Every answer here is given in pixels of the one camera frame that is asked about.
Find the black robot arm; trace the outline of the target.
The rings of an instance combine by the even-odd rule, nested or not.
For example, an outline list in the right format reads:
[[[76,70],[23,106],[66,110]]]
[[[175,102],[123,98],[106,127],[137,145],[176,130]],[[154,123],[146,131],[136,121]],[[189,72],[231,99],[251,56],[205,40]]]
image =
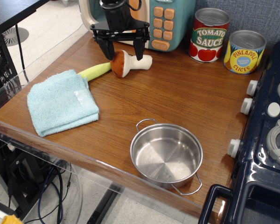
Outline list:
[[[149,23],[131,16],[131,10],[138,11],[127,0],[101,0],[100,7],[105,13],[106,20],[91,25],[94,40],[99,44],[105,57],[110,61],[115,56],[113,42],[132,41],[137,60],[143,58],[145,43],[150,40]]]

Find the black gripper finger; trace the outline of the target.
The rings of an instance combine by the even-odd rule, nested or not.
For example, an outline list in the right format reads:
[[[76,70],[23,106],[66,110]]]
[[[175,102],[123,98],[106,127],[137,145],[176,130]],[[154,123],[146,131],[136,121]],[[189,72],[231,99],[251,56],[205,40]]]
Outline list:
[[[141,37],[136,37],[133,40],[133,46],[135,55],[138,61],[140,61],[143,58],[143,52],[144,52],[144,43]]]
[[[97,43],[108,60],[112,60],[115,55],[113,42],[97,38]]]

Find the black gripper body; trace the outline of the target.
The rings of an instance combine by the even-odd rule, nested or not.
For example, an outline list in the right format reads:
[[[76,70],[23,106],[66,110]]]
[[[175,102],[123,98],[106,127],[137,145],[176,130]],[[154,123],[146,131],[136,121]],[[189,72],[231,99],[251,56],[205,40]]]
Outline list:
[[[139,3],[133,7],[129,3],[97,3],[91,14],[97,15],[97,23],[90,26],[96,42],[135,41],[146,43],[150,40],[149,23],[132,17],[131,11],[138,11]]]

